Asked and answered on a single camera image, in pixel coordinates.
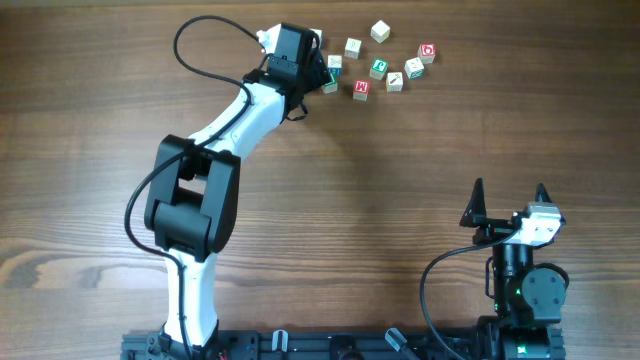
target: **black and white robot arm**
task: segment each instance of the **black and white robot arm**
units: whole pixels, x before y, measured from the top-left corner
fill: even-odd
[[[177,342],[185,337],[192,351],[206,349],[217,331],[215,267],[217,254],[235,224],[241,162],[290,111],[304,107],[304,94],[330,81],[315,46],[318,36],[312,30],[279,24],[258,32],[258,38],[268,54],[268,66],[266,71],[254,69],[243,78],[251,95],[247,109],[235,118],[249,101],[241,89],[234,102],[204,129],[188,139],[167,136],[158,148],[156,167],[178,154],[185,155],[150,183],[145,225],[154,232],[155,244],[182,266],[180,273],[176,262],[166,258],[169,316],[164,336]],[[195,177],[206,181],[202,194],[179,185],[179,179]]]

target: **wooden table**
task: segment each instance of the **wooden table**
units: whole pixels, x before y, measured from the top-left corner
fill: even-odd
[[[422,269],[471,243],[458,221],[484,177],[490,216],[522,209],[544,182],[567,218],[536,260],[571,275],[569,358],[637,358],[640,4],[564,0],[0,11],[1,358],[114,359],[122,334],[166,319],[164,262],[129,243],[122,218],[162,138],[203,128],[238,92],[173,57],[177,28],[209,13],[252,31],[323,29],[325,56],[363,41],[338,93],[310,94],[310,116],[243,165],[216,282],[222,329],[423,326]],[[383,44],[369,37],[380,18]],[[367,102],[351,99],[375,57],[402,71],[423,42],[438,51],[426,78],[405,77],[400,94],[371,79]],[[180,50],[234,78],[261,58],[215,22],[188,29]],[[135,231],[151,242],[141,220],[139,205]],[[434,269],[440,326],[492,312],[487,256]]]

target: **wood grain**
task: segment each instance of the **wood grain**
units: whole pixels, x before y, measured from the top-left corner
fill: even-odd
[[[237,94],[173,58],[176,29],[207,13],[253,31],[323,29],[325,56],[363,40],[339,92],[308,96],[309,118],[244,164],[216,283],[223,329],[423,326],[422,269],[470,244],[457,223],[484,177],[490,215],[544,182],[568,220],[536,260],[571,274],[569,358],[637,357],[640,4],[562,0],[0,10],[0,357],[113,359],[122,334],[164,321],[164,263],[128,242],[122,214],[160,140],[201,129]],[[383,44],[368,36],[380,18]],[[366,103],[351,99],[375,57],[402,71],[425,41],[438,47],[426,78],[392,95],[372,80]],[[180,49],[236,78],[260,60],[216,23],[190,28]],[[434,269],[439,324],[490,313],[486,256]]]

